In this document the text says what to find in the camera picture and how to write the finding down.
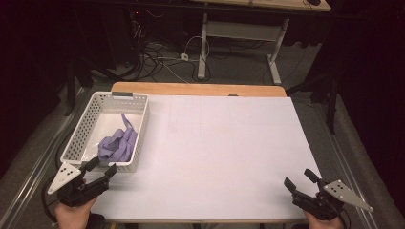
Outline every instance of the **white desk leg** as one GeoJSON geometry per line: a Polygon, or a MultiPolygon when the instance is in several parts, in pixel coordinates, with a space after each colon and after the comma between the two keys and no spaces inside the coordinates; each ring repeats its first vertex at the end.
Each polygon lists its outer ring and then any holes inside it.
{"type": "Polygon", "coordinates": [[[281,26],[281,29],[279,30],[273,54],[267,55],[267,61],[268,61],[268,65],[270,67],[270,73],[271,73],[271,76],[273,77],[273,82],[275,85],[281,84],[280,75],[278,74],[278,70],[277,70],[277,66],[276,66],[276,57],[277,57],[277,54],[283,43],[284,35],[286,34],[286,31],[287,31],[288,22],[289,22],[289,19],[285,19],[283,22],[283,25],[281,26]]]}
{"type": "Polygon", "coordinates": [[[204,79],[205,78],[205,42],[206,42],[206,22],[207,22],[207,15],[206,13],[203,15],[203,20],[202,20],[202,51],[200,52],[200,62],[199,62],[199,73],[197,74],[197,77],[199,79],[204,79]]]}

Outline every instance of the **purple cloth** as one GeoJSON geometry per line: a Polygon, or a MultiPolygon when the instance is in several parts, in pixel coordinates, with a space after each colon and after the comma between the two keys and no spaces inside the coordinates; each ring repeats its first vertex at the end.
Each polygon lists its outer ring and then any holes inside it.
{"type": "Polygon", "coordinates": [[[138,133],[135,132],[131,123],[121,114],[126,131],[116,130],[113,136],[104,137],[98,144],[98,158],[105,162],[128,162],[134,151],[138,133]]]}

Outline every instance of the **plastic basket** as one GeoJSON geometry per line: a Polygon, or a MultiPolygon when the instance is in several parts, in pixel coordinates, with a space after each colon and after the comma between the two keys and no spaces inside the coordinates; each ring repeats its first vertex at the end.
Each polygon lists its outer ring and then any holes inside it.
{"type": "Polygon", "coordinates": [[[98,143],[118,129],[125,130],[121,114],[125,114],[138,133],[134,151],[128,162],[101,162],[94,171],[104,172],[114,163],[118,172],[135,172],[145,136],[149,105],[147,94],[106,93],[93,94],[60,160],[75,167],[98,154],[98,143]]]}

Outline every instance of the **electrical outlet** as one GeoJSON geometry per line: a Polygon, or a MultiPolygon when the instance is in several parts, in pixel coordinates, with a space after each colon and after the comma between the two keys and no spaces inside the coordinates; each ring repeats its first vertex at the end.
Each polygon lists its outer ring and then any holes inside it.
{"type": "Polygon", "coordinates": [[[181,54],[181,59],[184,60],[184,61],[188,61],[188,54],[182,53],[181,54]]]}
{"type": "Polygon", "coordinates": [[[75,166],[71,164],[64,162],[62,166],[60,166],[59,171],[54,177],[54,180],[50,188],[48,189],[48,194],[53,194],[80,174],[81,171],[79,169],[75,168],[75,166]]]}

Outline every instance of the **white table surface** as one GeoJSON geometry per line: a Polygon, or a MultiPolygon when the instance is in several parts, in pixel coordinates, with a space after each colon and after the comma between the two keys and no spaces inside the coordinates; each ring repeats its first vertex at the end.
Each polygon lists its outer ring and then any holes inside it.
{"type": "Polygon", "coordinates": [[[319,171],[290,98],[149,96],[138,168],[111,178],[94,213],[116,222],[304,218],[284,179],[314,196],[304,171],[319,171]]]}

